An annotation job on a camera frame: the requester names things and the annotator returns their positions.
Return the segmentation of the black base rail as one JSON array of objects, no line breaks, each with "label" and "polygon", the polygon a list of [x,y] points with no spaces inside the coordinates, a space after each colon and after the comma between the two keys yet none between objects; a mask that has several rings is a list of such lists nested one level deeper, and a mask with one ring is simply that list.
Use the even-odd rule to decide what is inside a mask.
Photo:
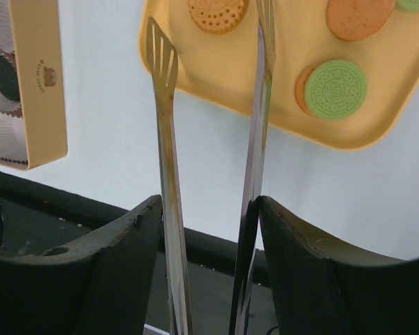
[{"label": "black base rail", "polygon": [[161,200],[133,209],[0,172],[0,334],[168,334]]}]

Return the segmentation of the yellow cookie tray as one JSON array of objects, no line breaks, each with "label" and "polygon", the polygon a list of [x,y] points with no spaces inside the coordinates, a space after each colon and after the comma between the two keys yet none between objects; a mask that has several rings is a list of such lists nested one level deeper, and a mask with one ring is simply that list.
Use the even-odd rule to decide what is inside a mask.
[{"label": "yellow cookie tray", "polygon": [[[399,118],[419,83],[419,11],[397,6],[385,25],[361,41],[338,39],[326,23],[326,1],[277,1],[276,63],[270,124],[338,150],[356,150],[383,137]],[[258,14],[251,4],[240,24],[212,35],[191,19],[188,1],[147,1],[153,17],[178,52],[177,88],[215,105],[250,115],[256,76]],[[326,61],[344,59],[367,78],[361,108],[340,121],[311,114],[304,85]]]}]

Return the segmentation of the tan round biscuit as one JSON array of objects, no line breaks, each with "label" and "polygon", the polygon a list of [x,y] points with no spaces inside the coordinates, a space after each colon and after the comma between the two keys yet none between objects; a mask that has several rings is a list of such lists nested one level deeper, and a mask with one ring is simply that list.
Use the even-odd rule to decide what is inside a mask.
[{"label": "tan round biscuit", "polygon": [[189,0],[193,23],[207,34],[225,34],[236,28],[246,15],[249,0]]}]

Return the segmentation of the black cookie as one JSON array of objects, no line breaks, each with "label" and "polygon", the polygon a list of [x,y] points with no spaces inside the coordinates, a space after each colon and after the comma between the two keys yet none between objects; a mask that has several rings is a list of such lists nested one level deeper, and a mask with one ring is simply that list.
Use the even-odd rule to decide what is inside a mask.
[{"label": "black cookie", "polygon": [[4,56],[0,56],[0,93],[8,100],[20,100],[17,72]]}]

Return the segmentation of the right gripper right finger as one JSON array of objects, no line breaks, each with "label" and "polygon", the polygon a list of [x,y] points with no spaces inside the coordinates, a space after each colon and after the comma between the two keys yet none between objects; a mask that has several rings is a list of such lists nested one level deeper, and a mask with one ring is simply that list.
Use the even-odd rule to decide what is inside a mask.
[{"label": "right gripper right finger", "polygon": [[354,246],[270,197],[260,227],[280,334],[419,334],[419,258]]}]

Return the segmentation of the metal tongs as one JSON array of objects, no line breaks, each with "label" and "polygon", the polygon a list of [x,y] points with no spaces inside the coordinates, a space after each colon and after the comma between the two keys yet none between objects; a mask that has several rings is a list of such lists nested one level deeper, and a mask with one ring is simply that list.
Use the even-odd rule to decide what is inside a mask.
[{"label": "metal tongs", "polygon": [[[256,6],[258,11],[258,60],[229,334],[246,334],[249,323],[259,198],[263,184],[272,75],[276,59],[274,5],[272,1],[257,1]],[[173,119],[178,53],[153,17],[147,19],[145,51],[156,101],[170,333],[192,334],[189,276]]]}]

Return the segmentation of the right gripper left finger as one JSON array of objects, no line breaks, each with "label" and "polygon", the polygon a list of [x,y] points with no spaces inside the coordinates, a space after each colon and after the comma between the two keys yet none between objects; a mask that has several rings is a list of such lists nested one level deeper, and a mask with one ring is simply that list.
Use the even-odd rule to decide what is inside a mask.
[{"label": "right gripper left finger", "polygon": [[43,239],[5,227],[0,334],[141,334],[162,226],[153,195],[94,230],[58,222]]}]

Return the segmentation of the orange round cookie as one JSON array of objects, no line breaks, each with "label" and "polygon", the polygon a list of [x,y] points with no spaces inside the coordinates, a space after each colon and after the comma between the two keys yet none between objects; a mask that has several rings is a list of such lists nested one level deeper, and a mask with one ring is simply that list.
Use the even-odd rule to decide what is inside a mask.
[{"label": "orange round cookie", "polygon": [[385,25],[395,4],[395,0],[330,0],[326,7],[326,23],[340,40],[364,40]]}]

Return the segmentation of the green sandwich cookie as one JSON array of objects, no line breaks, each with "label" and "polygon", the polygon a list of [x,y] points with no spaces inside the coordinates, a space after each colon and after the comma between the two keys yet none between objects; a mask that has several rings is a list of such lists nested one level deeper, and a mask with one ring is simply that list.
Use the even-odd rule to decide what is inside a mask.
[{"label": "green sandwich cookie", "polygon": [[357,112],[368,92],[363,70],[344,59],[317,66],[304,85],[304,102],[315,117],[340,121]]}]

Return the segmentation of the yellow cookie tin box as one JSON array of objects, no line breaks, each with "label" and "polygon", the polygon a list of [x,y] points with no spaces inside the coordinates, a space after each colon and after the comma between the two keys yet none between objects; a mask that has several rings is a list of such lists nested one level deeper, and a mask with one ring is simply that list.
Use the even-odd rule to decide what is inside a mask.
[{"label": "yellow cookie tin box", "polygon": [[0,56],[20,100],[0,93],[0,165],[30,170],[68,152],[57,1],[0,1]]}]

